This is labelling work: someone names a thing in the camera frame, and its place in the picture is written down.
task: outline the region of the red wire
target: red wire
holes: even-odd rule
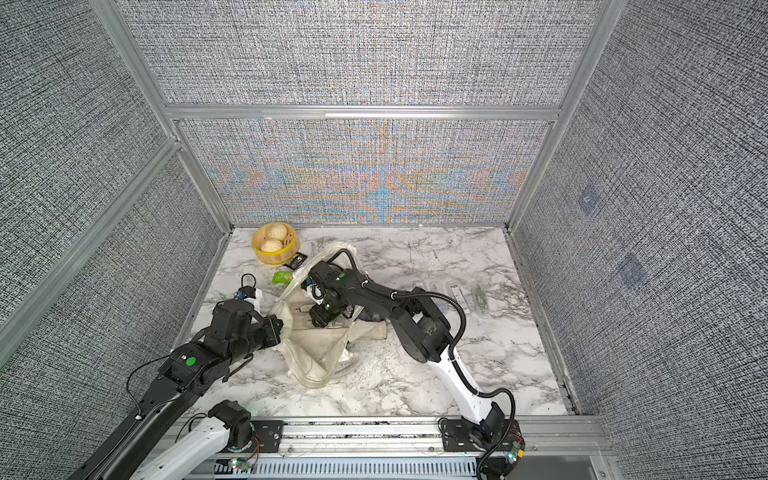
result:
[[[259,437],[258,437],[258,436],[255,436],[255,437],[253,437],[253,440],[256,440],[256,450],[253,450],[253,453],[252,453],[252,454],[250,454],[250,457],[248,457],[248,459],[246,460],[246,462],[247,462],[248,460],[251,460],[251,459],[253,458],[253,456],[254,456],[254,455],[256,456],[256,462],[258,462],[258,461],[259,461],[259,444],[260,444],[261,442],[259,441]]]

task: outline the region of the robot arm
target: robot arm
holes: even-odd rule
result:
[[[343,269],[333,263],[342,253],[349,258],[351,268]],[[374,283],[357,269],[352,254],[345,249],[339,250],[328,261],[314,265],[305,284],[316,301],[310,310],[315,326],[328,325],[351,306],[362,306],[390,320],[403,349],[417,362],[429,365],[456,399],[473,443],[485,451],[478,462],[478,470],[508,433],[519,433],[512,393],[505,388],[482,392],[475,380],[467,375],[468,370],[454,351],[466,328],[466,316],[453,298],[420,288],[399,292]],[[451,335],[450,324],[433,298],[450,303],[458,312],[461,326],[455,336]],[[501,408],[492,401],[500,394],[506,394],[511,402],[507,422]],[[503,475],[516,466],[518,452],[524,448],[524,443],[518,445],[520,448],[508,456],[509,465]]]
[[[181,480],[200,462],[226,447],[250,446],[250,412],[230,400],[215,405],[208,417],[180,442],[142,465],[131,480]]]
[[[283,322],[254,310],[248,299],[255,292],[252,286],[244,286],[236,298],[216,305],[204,341],[193,339],[171,352],[136,407],[70,480],[128,479],[170,426],[216,380],[226,382],[253,358],[253,352],[280,343]],[[232,446],[243,447],[251,439],[250,414],[235,402],[228,405],[229,409],[221,404],[214,407],[209,416],[227,424]],[[236,410],[239,416],[233,417],[229,410]]]

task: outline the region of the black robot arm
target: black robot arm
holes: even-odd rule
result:
[[[351,268],[344,269],[333,263],[341,254],[347,255]],[[397,291],[379,285],[358,270],[352,253],[346,249],[315,264],[305,280],[305,287],[316,302],[310,309],[315,326],[327,326],[354,306],[362,306],[369,313],[389,319],[403,349],[417,362],[432,367],[456,399],[473,443],[485,451],[478,463],[478,474],[504,476],[517,465],[525,441],[515,420],[515,398],[506,388],[482,392],[465,373],[466,368],[454,347],[465,331],[466,315],[453,298],[420,288]],[[455,336],[451,335],[450,324],[433,298],[446,301],[458,312],[460,326]],[[507,395],[511,403],[507,422],[504,422],[501,408],[491,400],[501,394]],[[501,472],[489,472],[491,467],[485,461],[508,435],[514,435],[519,441],[510,442],[513,452],[508,456],[507,467]]]
[[[216,305],[204,340],[199,341],[202,335],[198,335],[170,353],[141,400],[134,399],[136,407],[70,480],[130,478],[165,432],[216,380],[227,381],[253,358],[253,352],[280,343],[283,322],[275,316],[263,317],[254,310],[247,301],[254,293],[252,286],[245,286],[238,290],[237,298]],[[228,405],[229,409],[240,408],[235,402]],[[209,415],[222,416],[222,410],[212,409]],[[243,425],[250,427],[249,422],[239,427]],[[230,440],[246,442],[250,432],[232,429]]]

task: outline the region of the green package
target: green package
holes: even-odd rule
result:
[[[293,272],[277,272],[272,277],[272,283],[290,283],[293,280]]]

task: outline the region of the gray textured wall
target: gray textured wall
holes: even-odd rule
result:
[[[3,2],[0,58],[2,322],[165,135],[86,0]],[[109,435],[219,238],[171,159],[0,369],[0,478],[66,478]]]
[[[109,436],[125,379],[170,351],[220,237],[172,158],[0,374],[0,477],[67,478]]]
[[[234,223],[502,223],[544,121],[185,120]]]
[[[87,0],[0,5],[0,323],[165,140]]]
[[[558,104],[601,0],[118,0],[171,103]]]
[[[630,1],[516,232],[627,478],[768,478],[768,11]]]

